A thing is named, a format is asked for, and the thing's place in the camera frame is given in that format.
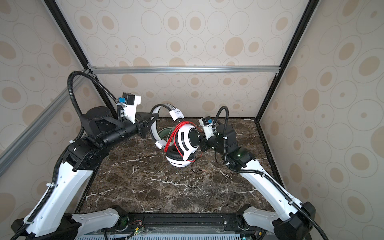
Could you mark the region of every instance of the white label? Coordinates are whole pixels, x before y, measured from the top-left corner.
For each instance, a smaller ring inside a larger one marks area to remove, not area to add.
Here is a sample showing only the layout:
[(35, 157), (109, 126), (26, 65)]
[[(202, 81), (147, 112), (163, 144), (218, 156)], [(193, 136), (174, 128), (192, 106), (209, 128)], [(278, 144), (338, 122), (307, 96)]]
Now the white label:
[(183, 113), (178, 108), (176, 108), (175, 110), (171, 110), (169, 112), (169, 114), (173, 118), (174, 121), (176, 121), (176, 119), (178, 119), (178, 118), (184, 118)]

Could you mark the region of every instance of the red wire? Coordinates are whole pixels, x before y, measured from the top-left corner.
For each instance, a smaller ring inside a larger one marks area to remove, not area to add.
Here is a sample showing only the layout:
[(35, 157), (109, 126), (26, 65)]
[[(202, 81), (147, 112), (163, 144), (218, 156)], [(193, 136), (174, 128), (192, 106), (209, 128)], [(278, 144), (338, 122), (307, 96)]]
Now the red wire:
[(191, 125), (195, 126), (195, 128), (197, 128), (198, 130), (200, 130), (200, 132), (202, 132), (201, 129), (198, 128), (193, 122), (190, 122), (190, 121), (182, 121), (182, 122), (180, 122), (179, 124), (177, 124), (175, 130), (172, 132), (171, 136), (169, 137), (168, 142), (167, 142), (167, 144), (166, 144), (166, 147), (165, 147), (165, 149), (164, 149), (165, 152), (167, 152), (167, 150), (168, 150), (168, 148), (169, 148), (169, 145), (170, 145), (170, 143), (172, 142), (172, 138), (173, 138), (173, 142), (174, 142), (174, 145), (175, 145), (177, 151), (179, 152), (179, 154), (180, 154), (182, 157), (184, 157), (183, 154), (181, 154), (179, 148), (177, 147), (177, 144), (176, 144), (176, 142), (175, 142), (175, 138), (176, 138), (176, 134), (177, 134), (177, 132), (179, 131), (179, 129), (180, 129), (182, 126), (186, 125), (186, 124), (191, 124)]

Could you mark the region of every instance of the wallpaper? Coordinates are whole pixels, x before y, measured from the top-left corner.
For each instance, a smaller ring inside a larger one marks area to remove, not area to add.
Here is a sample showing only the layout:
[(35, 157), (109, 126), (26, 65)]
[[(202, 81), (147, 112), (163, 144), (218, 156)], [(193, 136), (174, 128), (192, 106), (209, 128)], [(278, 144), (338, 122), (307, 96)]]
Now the wallpaper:
[[(66, 88), (69, 73), (79, 70), (69, 49), (41, 2), (0, 1), (0, 154)], [(75, 94), (83, 112), (103, 105), (89, 82)], [(58, 156), (79, 129), (68, 101), (0, 177), (1, 240), (11, 238), (12, 222), (40, 200)]]
[(40, 1), (0, 1), (0, 154), (80, 69)]
[(308, 0), (57, 0), (93, 66), (279, 65)]
[(384, 235), (383, 24), (382, 0), (322, 1), (261, 120), (286, 188), (333, 240)]
[[(259, 111), (274, 76), (274, 73), (99, 74), (115, 97), (122, 97), (123, 92), (142, 96), (137, 106), (140, 112), (150, 112), (159, 103), (170, 103), (186, 117), (213, 117), (226, 105), (230, 117), (252, 118)], [(161, 109), (160, 116), (169, 117), (169, 113)]]
[[(84, 81), (75, 95), (83, 113), (104, 106), (89, 81)], [(0, 240), (13, 236), (12, 222), (28, 215), (43, 196), (58, 157), (79, 131), (80, 120), (68, 100), (0, 177)], [(84, 187), (75, 195), (67, 212), (74, 212)]]

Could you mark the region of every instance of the marble tabletop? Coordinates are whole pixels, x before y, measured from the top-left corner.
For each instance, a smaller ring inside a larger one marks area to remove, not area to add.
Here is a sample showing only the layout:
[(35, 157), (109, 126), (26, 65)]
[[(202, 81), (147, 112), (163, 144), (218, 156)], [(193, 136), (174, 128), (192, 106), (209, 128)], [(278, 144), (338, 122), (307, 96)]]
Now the marble tabletop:
[[(188, 119), (198, 123), (198, 119)], [(259, 159), (271, 175), (253, 119), (230, 119), (239, 145)], [(158, 129), (175, 126), (171, 119), (158, 120)], [(119, 205), (127, 212), (235, 212), (244, 204), (273, 211), (271, 205), (240, 174), (222, 165), (221, 155), (208, 150), (191, 166), (174, 167), (150, 134), (120, 143), (100, 166), (81, 212)]]

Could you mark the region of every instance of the black frame rail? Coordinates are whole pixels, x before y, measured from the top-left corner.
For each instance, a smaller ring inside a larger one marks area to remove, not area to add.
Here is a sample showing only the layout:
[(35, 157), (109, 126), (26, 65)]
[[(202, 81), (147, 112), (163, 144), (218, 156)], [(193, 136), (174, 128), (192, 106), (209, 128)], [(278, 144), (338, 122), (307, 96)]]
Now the black frame rail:
[(273, 159), (273, 156), (271, 154), (271, 150), (269, 149), (269, 146), (268, 146), (268, 143), (265, 139), (265, 136), (264, 136), (264, 133), (263, 133), (263, 130), (261, 128), (261, 125), (260, 125), (260, 120), (269, 104), (269, 102), (271, 101), (271, 98), (282, 78), (282, 76), (284, 75), (285, 73), (285, 70), (286, 68), (288, 67), (288, 64), (293, 56), (293, 53), (295, 52), (296, 50), (296, 47), (297, 45), (299, 44), (300, 42), (300, 39), (303, 35), (303, 33), (305, 32), (305, 29), (313, 15), (313, 12), (315, 11), (318, 3), (319, 3), (320, 0), (310, 0), (308, 2), (308, 5), (307, 7), (305, 8), (305, 11), (303, 13), (303, 15), (301, 16), (301, 19), (300, 19), (300, 22), (299, 24), (297, 25), (297, 28), (295, 30), (295, 33), (293, 34), (293, 37), (292, 37), (292, 40), (291, 42), (289, 43), (289, 46), (287, 48), (287, 51), (285, 52), (284, 54), (284, 57), (283, 57), (283, 60), (281, 61), (281, 64), (280, 64), (280, 71), (279, 73), (277, 74), (277, 76), (274, 77), (272, 83), (271, 83), (271, 86), (263, 100), (263, 103), (260, 107), (260, 110), (259, 112), (257, 113), (257, 116), (255, 118), (255, 124), (256, 124), (256, 128), (257, 128), (257, 131), (259, 132), (259, 136), (260, 136), (260, 139), (263, 143), (263, 146), (264, 146), (264, 149), (265, 149), (265, 153), (266, 153), (266, 156), (268, 158), (268, 162), (270, 163), (271, 165), (271, 169), (272, 169), (272, 172), (275, 176), (275, 180), (281, 185), (281, 186), (284, 186), (283, 185), (283, 181), (281, 180), (281, 176), (279, 174), (279, 171), (277, 170), (277, 166), (276, 166), (276, 163), (275, 163), (275, 160)]
[[(92, 70), (88, 66), (88, 63), (89, 63), (88, 59), (85, 56), (83, 50), (81, 49), (79, 43), (77, 42), (77, 39), (75, 38), (73, 32), (71, 31), (67, 21), (65, 20), (55, 0), (44, 0), (44, 2), (47, 5), (49, 11), (51, 12), (53, 18), (57, 22), (57, 25), (59, 26), (61, 32), (67, 39), (72, 50), (76, 54), (76, 57), (79, 59), (81, 65), (83, 66), (84, 69), (88, 69), (90, 71), (90, 74), (92, 75)], [(109, 100), (107, 94), (101, 88), (99, 88), (96, 84), (93, 84), (93, 85), (95, 86), (97, 92), (99, 93), (101, 99), (104, 101), (105, 105), (111, 110), (113, 117), (116, 118), (116, 110), (112, 105), (111, 101)]]

